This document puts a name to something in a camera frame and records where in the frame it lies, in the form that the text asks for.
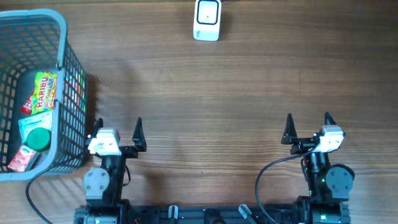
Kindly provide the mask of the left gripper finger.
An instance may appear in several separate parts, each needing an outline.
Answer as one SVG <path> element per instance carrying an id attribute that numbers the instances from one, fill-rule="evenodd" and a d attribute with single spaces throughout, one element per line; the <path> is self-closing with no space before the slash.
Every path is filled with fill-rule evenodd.
<path id="1" fill-rule="evenodd" d="M 95 126 L 94 126 L 94 128 L 93 128 L 93 131 L 92 131 L 92 133 L 91 133 L 91 137 L 92 137 L 92 138 L 95 138 L 96 135 L 98 134 L 99 130 L 100 130 L 102 127 L 103 127 L 103 119 L 102 119 L 102 118 L 98 118 L 97 121 L 96 121 L 96 123 L 95 123 Z"/>
<path id="2" fill-rule="evenodd" d="M 134 142 L 134 147 L 139 152 L 147 151 L 147 143 L 144 136 L 143 126 L 142 126 L 142 118 L 138 117 L 136 122 L 136 127 L 134 129 L 134 133 L 132 136 L 132 141 Z"/>

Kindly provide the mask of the mint green tissue pack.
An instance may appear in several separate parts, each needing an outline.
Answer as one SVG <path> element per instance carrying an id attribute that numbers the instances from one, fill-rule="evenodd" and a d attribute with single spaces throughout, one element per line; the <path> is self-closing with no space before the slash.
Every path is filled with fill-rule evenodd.
<path id="1" fill-rule="evenodd" d="M 29 133 L 35 128 L 44 128 L 49 131 L 52 130 L 52 111 L 35 114 L 18 121 L 19 131 L 21 134 L 22 143 L 27 142 Z"/>

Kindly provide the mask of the Haribo gummy candy bag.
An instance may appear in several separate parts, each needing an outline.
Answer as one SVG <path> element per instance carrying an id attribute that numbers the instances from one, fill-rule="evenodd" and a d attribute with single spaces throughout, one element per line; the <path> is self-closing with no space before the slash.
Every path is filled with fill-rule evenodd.
<path id="1" fill-rule="evenodd" d="M 55 109 L 57 74 L 38 72 L 35 76 L 35 87 L 32 95 L 31 115 Z"/>

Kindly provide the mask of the green lid plastic jar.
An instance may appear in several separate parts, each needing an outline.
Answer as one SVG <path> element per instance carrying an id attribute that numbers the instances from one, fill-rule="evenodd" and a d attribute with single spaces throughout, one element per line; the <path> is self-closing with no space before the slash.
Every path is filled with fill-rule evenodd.
<path id="1" fill-rule="evenodd" d="M 37 152 L 46 151 L 50 149 L 51 132 L 45 128 L 35 128 L 28 134 L 26 143 Z"/>

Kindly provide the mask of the red Nescafe stick sachet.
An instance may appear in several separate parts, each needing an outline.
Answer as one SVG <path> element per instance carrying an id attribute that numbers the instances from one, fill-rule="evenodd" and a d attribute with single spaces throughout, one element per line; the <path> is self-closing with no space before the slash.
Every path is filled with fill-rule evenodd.
<path id="1" fill-rule="evenodd" d="M 29 95 L 28 99 L 22 105 L 22 108 L 19 110 L 21 113 L 24 113 L 26 115 L 31 115 L 33 94 L 34 94 L 34 91 L 32 91 L 32 93 Z"/>

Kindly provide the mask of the red pocket tissue pack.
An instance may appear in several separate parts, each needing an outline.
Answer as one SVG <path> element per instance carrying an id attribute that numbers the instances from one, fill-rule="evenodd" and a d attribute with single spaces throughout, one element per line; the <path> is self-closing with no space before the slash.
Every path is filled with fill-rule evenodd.
<path id="1" fill-rule="evenodd" d="M 39 152 L 23 144 L 8 164 L 7 168 L 14 172 L 28 171 L 31 169 L 39 155 Z"/>

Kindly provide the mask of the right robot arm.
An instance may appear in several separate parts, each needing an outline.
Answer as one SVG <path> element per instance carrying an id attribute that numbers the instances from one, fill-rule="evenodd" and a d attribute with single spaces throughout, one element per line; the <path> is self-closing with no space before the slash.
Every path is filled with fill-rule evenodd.
<path id="1" fill-rule="evenodd" d="M 348 205 L 354 171 L 343 164 L 330 164 L 329 154 L 337 151 L 345 132 L 325 113 L 325 124 L 309 138 L 299 138 L 292 115 L 287 115 L 281 143 L 292 146 L 298 155 L 309 196 L 299 196 L 292 205 L 293 223 L 347 224 L 351 222 Z"/>

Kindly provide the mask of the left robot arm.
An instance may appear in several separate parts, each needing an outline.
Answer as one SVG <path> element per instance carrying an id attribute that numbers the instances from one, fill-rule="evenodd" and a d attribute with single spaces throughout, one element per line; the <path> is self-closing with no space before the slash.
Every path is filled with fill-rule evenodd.
<path id="1" fill-rule="evenodd" d="M 147 150 L 142 118 L 138 118 L 132 135 L 132 146 L 120 146 L 117 129 L 104 128 L 103 120 L 97 120 L 93 132 L 88 135 L 85 146 L 89 153 L 101 159 L 101 165 L 89 170 L 83 178 L 86 205 L 75 209 L 74 223 L 78 224 L 125 224 L 141 220 L 128 199 L 122 199 L 124 182 L 131 174 L 127 159 L 137 159 Z"/>

